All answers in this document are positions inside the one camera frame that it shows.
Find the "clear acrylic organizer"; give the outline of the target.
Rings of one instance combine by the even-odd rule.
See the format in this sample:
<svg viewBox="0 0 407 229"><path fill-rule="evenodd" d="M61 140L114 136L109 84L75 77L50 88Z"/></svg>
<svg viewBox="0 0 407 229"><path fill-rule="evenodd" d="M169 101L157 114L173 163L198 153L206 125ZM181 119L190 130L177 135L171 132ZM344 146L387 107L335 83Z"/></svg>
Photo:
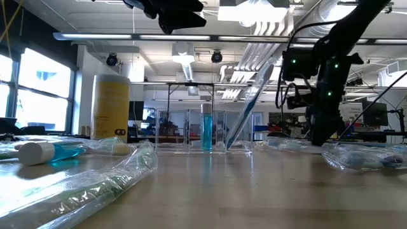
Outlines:
<svg viewBox="0 0 407 229"><path fill-rule="evenodd" d="M237 116L238 113L232 111L212 112L212 149L206 150L201 148L203 121L199 109L157 110L155 149L159 153L249 155L252 153L249 121L231 147L226 147L227 135Z"/></svg>

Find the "yellow wipes canister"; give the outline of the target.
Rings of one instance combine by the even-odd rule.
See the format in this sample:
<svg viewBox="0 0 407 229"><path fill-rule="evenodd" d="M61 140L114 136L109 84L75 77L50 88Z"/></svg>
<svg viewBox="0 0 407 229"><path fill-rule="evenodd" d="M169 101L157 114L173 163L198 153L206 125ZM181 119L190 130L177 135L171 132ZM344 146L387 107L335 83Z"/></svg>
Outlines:
<svg viewBox="0 0 407 229"><path fill-rule="evenodd" d="M127 142L130 80L115 74L96 74L93 81L90 138L118 137Z"/></svg>

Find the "silver ventilation duct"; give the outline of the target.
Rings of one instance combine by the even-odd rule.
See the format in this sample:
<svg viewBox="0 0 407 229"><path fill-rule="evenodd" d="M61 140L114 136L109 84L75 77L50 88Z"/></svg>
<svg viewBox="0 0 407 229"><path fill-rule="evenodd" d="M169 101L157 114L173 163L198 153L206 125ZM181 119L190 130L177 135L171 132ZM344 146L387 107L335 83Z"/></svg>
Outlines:
<svg viewBox="0 0 407 229"><path fill-rule="evenodd" d="M358 0L318 0L316 5L295 26L292 36L320 39L327 36L334 22L347 16L358 5Z"/></svg>

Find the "large window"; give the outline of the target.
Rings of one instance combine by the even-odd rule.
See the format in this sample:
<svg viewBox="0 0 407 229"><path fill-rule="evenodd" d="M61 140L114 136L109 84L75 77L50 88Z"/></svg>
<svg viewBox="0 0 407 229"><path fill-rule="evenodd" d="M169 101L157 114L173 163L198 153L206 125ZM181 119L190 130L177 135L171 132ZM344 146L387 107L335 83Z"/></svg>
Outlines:
<svg viewBox="0 0 407 229"><path fill-rule="evenodd" d="M69 132L74 80L71 68L29 48L10 57L0 53L0 118L18 128Z"/></svg>

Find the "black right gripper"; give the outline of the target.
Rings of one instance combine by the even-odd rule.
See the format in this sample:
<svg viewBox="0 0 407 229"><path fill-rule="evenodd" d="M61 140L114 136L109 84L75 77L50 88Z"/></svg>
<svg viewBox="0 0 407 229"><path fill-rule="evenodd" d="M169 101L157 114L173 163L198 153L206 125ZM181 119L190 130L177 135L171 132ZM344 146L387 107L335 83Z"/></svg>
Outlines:
<svg viewBox="0 0 407 229"><path fill-rule="evenodd" d="M310 91L303 94L294 83L291 83L290 87L294 88L294 95L287 97L287 108L307 109L307 119L311 126L311 143L314 146L322 146L343 127L339 104L345 94L348 73L352 65L361 65L363 60L358 53L314 58L319 63L317 75L309 80L302 78Z"/></svg>

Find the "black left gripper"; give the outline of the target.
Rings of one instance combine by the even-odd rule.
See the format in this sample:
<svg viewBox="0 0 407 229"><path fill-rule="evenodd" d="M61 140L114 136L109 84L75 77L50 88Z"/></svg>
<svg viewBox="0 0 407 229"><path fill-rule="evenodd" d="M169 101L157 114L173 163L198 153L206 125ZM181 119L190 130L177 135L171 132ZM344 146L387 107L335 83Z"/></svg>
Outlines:
<svg viewBox="0 0 407 229"><path fill-rule="evenodd" d="M172 34L178 29L205 27L207 23L204 18L192 13L203 10L204 5L199 0L123 0L123 2L130 9L142 10L148 18L156 18L156 12L172 10L158 18L158 24L164 34Z"/></svg>

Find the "dark blue toothbrush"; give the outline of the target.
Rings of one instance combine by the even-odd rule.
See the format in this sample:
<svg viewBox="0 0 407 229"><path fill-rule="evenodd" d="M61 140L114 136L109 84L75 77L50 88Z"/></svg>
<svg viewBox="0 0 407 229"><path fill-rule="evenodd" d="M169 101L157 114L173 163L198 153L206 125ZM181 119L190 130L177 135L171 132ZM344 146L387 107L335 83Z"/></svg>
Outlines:
<svg viewBox="0 0 407 229"><path fill-rule="evenodd" d="M407 169L407 155L394 153L387 146L337 144L321 155L328 164L341 170Z"/></svg>

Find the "long ceiling light strip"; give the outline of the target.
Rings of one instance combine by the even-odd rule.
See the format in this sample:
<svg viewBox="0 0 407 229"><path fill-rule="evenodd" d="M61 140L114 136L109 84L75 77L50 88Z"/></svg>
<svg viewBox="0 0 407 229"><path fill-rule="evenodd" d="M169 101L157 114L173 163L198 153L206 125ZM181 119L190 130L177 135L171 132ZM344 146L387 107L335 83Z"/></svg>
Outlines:
<svg viewBox="0 0 407 229"><path fill-rule="evenodd" d="M163 34L97 34L54 32L59 41L208 41L233 43L288 43L287 36L163 35ZM293 44L314 44L319 38L294 38ZM362 38L357 45L407 45L407 39Z"/></svg>

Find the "dark monitor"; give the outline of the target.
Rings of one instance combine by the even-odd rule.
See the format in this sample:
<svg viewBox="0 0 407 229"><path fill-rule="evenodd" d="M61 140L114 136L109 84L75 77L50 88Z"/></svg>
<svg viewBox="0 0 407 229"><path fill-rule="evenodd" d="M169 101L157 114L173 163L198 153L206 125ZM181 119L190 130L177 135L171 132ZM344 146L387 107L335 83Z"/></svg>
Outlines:
<svg viewBox="0 0 407 229"><path fill-rule="evenodd" d="M130 101L128 110L128 120L132 121L142 121L144 112L144 102L143 101Z"/></svg>

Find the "black monitor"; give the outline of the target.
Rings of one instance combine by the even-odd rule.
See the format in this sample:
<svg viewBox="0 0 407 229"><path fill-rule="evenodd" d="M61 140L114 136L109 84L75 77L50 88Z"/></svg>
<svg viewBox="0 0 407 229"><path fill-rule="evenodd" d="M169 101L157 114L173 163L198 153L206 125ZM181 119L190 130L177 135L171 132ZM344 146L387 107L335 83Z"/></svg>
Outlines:
<svg viewBox="0 0 407 229"><path fill-rule="evenodd" d="M363 122L370 127L388 125L387 105L385 103L374 103L364 114Z"/></svg>

